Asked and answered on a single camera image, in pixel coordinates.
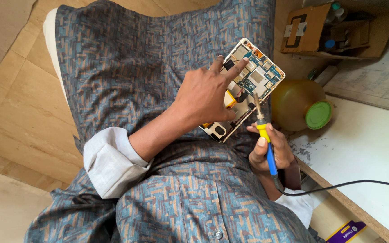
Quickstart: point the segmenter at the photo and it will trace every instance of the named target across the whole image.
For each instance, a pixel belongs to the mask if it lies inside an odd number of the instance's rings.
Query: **black wire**
[[[351,184],[362,183],[362,182],[371,182],[371,183],[379,183],[379,184],[389,185],[389,182],[380,182],[380,181],[374,181],[374,180],[359,180],[359,181],[346,182],[346,183],[342,183],[342,184],[338,184],[338,185],[328,186],[328,187],[325,187],[325,188],[316,189],[316,190],[312,190],[312,191],[301,192],[301,193],[296,193],[296,194],[286,193],[280,187],[277,188],[277,185],[276,185],[276,188],[283,195],[291,196],[291,197],[296,197],[296,196],[303,196],[303,195],[311,194],[311,193],[318,192],[318,191],[330,190],[330,189],[338,188],[338,187],[341,187],[341,186],[344,186],[344,185],[351,185]]]

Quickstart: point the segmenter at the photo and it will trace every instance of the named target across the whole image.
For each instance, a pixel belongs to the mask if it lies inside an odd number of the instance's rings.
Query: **purple card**
[[[366,224],[364,222],[349,221],[330,235],[330,237],[326,239],[326,243],[346,243],[364,229],[366,229]]]

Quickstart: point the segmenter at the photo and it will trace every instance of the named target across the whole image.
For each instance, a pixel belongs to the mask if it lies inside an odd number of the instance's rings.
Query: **hand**
[[[256,128],[256,123],[251,126],[247,126],[247,130],[251,132],[259,133]],[[290,163],[295,159],[294,154],[290,150],[290,146],[286,141],[283,133],[275,130],[271,123],[268,123],[265,127],[268,136],[274,149],[274,159],[276,161],[277,169],[288,168]],[[249,162],[254,174],[262,174],[269,172],[269,166],[265,155],[267,154],[268,143],[264,137],[260,137],[256,143],[254,150],[249,155]]]
[[[235,112],[224,107],[224,95],[230,82],[247,65],[243,58],[225,74],[221,74],[224,58],[218,56],[210,69],[188,71],[171,107],[178,115],[188,118],[194,127],[235,119]]]

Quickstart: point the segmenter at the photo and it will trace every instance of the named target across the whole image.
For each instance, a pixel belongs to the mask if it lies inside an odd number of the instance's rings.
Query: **white rolled sleeve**
[[[123,128],[101,130],[84,146],[85,170],[104,199],[120,198],[143,178],[153,160],[146,162],[134,151]]]
[[[289,194],[296,194],[305,191],[303,190],[294,191],[294,190],[290,190],[289,188],[285,188],[284,192]],[[297,197],[282,195],[275,202],[289,208],[301,220],[305,228],[306,229],[309,228],[310,221],[312,219],[313,209],[315,207],[313,198],[310,195],[303,195]]]

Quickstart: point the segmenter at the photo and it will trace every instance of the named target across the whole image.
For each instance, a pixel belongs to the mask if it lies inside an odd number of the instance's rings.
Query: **shirt button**
[[[221,232],[221,230],[216,230],[214,232],[214,237],[217,239],[217,240],[220,240],[222,237],[223,237],[223,233]]]

